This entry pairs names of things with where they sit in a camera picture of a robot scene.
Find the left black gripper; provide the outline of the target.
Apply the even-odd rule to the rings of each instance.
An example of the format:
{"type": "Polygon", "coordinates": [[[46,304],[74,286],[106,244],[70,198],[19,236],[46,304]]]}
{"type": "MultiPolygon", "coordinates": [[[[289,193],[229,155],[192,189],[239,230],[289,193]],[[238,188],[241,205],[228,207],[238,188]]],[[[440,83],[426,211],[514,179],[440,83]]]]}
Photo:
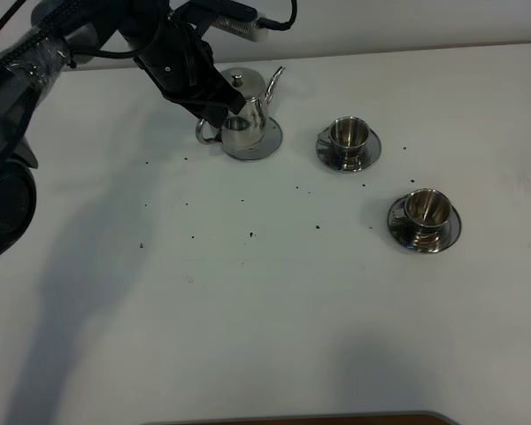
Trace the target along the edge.
{"type": "Polygon", "coordinates": [[[212,49],[193,26],[170,8],[132,10],[134,62],[164,98],[219,128],[245,98],[214,67],[212,49]]]}

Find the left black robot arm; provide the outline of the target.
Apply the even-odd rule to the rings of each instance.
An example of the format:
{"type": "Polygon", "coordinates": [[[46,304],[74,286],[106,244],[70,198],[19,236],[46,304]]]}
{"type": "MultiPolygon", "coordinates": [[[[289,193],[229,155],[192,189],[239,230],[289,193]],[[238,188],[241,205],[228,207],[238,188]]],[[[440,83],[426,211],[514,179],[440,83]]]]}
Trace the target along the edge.
{"type": "Polygon", "coordinates": [[[42,1],[31,29],[0,52],[0,255],[17,242],[35,214],[32,172],[38,163],[27,144],[30,120],[66,67],[90,58],[116,58],[104,49],[122,35],[131,58],[163,97],[212,125],[244,107],[242,95],[215,68],[204,33],[219,17],[253,19],[233,1],[42,1]]]}

